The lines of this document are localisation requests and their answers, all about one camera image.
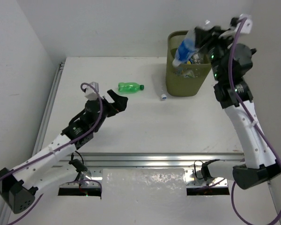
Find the clear bottle blue label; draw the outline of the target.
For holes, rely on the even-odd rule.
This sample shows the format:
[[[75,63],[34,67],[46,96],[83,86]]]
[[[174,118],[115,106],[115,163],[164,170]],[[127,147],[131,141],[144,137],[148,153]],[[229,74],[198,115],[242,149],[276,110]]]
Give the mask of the clear bottle blue label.
[[[199,49],[195,48],[195,26],[193,26],[183,38],[181,44],[178,46],[175,52],[174,60],[172,65],[177,68],[182,64],[192,64],[192,56],[196,52],[200,52]],[[204,54],[204,64],[210,64],[207,56]]]

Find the green plastic bottle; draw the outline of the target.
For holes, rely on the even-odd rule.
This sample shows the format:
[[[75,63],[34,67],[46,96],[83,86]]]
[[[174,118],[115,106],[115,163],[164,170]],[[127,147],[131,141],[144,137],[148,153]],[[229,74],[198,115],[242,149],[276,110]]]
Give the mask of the green plastic bottle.
[[[136,82],[119,82],[118,91],[120,93],[137,93],[145,89],[143,84],[138,84]]]

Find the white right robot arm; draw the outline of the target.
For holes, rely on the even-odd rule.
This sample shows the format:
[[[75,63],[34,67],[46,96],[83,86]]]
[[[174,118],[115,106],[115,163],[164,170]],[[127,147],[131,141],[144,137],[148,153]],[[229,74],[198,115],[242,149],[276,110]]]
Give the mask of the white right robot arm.
[[[219,26],[210,29],[196,27],[195,46],[211,61],[216,100],[231,120],[244,152],[244,163],[239,165],[214,159],[204,162],[201,175],[205,181],[216,177],[233,180],[243,190],[269,181],[281,174],[281,163],[262,138],[262,130],[256,129],[257,116],[253,96],[243,76],[249,71],[256,49],[236,44],[234,52],[230,44],[233,37],[223,35]]]

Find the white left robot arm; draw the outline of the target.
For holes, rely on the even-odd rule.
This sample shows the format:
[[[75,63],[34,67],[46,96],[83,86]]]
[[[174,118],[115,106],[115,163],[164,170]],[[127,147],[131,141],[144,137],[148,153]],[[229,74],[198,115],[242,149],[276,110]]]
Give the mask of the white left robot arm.
[[[95,95],[47,147],[11,170],[0,170],[0,196],[13,213],[25,211],[34,202],[41,189],[37,182],[48,169],[89,142],[106,118],[126,110],[127,97],[113,90],[107,93],[112,103]]]

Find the clear unlabelled bottle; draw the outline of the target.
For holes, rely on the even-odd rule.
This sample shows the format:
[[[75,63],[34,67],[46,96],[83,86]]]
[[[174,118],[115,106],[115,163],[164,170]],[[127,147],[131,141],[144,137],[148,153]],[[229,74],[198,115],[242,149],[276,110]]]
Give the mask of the clear unlabelled bottle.
[[[204,54],[196,52],[192,56],[192,64],[203,64],[204,63]]]

